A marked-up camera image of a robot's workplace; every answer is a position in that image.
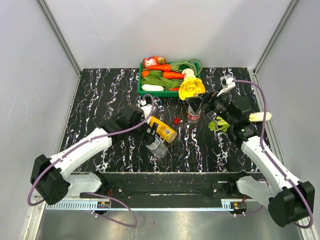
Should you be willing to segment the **blue label water bottle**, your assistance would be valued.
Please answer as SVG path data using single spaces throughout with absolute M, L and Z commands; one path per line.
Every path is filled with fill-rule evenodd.
M 164 158 L 168 152 L 168 147 L 161 141 L 158 135 L 155 135 L 155 140 L 150 145 L 146 145 L 148 150 L 156 158 Z

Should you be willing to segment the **red label water bottle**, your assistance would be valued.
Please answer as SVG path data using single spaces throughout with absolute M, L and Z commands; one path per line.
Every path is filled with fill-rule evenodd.
M 199 121 L 200 117 L 201 117 L 201 111 L 200 110 L 194 111 L 192 109 L 192 107 L 189 105 L 188 106 L 187 116 L 188 116 L 188 121 L 191 124 L 196 124 Z

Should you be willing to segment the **red bottle cap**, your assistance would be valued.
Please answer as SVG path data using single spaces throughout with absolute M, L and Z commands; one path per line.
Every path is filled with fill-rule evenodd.
M 175 118 L 173 122 L 174 122 L 175 125 L 177 125 L 177 124 L 180 123 L 180 119 L 179 118 Z

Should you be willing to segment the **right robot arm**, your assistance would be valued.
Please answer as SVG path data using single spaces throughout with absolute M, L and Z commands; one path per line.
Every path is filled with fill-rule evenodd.
M 250 121 L 252 108 L 245 95 L 230 99 L 227 94 L 201 93 L 185 100 L 193 111 L 214 112 L 229 124 L 227 135 L 258 167 L 266 179 L 261 183 L 246 173 L 227 186 L 233 198 L 246 195 L 268 209 L 273 221 L 280 227 L 309 218 L 313 222 L 315 188 L 300 181 L 278 160 Z

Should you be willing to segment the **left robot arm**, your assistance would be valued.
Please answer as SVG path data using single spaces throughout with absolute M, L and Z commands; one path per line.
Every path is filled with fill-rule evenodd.
M 73 175 L 73 171 L 94 155 L 111 148 L 126 137 L 135 137 L 150 146 L 156 140 L 156 128 L 149 122 L 155 107 L 130 105 L 95 128 L 76 144 L 50 157 L 39 155 L 30 177 L 31 189 L 48 205 L 65 197 L 102 198 L 110 194 L 110 182 L 98 171 Z

